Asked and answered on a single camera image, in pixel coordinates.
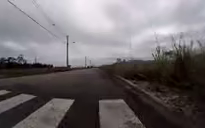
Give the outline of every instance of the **tree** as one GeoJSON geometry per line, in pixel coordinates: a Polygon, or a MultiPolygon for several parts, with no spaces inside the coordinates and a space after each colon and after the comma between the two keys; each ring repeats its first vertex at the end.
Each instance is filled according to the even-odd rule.
{"type": "Polygon", "coordinates": [[[14,58],[14,57],[8,57],[8,58],[7,58],[7,63],[16,63],[16,58],[14,58]]]}
{"type": "Polygon", "coordinates": [[[6,63],[7,63],[7,59],[5,57],[1,57],[0,64],[6,64],[6,63]]]}
{"type": "Polygon", "coordinates": [[[23,55],[20,54],[18,57],[17,57],[17,62],[19,64],[26,64],[27,63],[27,60],[24,59],[23,55]]]}

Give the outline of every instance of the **road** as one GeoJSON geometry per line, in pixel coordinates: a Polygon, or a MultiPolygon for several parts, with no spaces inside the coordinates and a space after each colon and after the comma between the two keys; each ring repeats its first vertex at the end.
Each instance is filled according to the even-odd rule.
{"type": "Polygon", "coordinates": [[[0,128],[143,128],[99,69],[0,80],[0,128]]]}

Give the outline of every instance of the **cloud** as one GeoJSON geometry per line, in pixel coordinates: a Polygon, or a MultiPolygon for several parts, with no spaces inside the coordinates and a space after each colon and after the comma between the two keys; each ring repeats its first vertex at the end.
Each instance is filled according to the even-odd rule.
{"type": "Polygon", "coordinates": [[[117,57],[148,59],[154,33],[168,43],[169,34],[205,30],[205,0],[36,0],[39,8],[32,0],[11,1],[60,39],[0,0],[0,56],[24,54],[55,65],[65,64],[66,34],[76,42],[70,44],[70,62],[80,66],[85,56],[97,65],[117,57]]]}

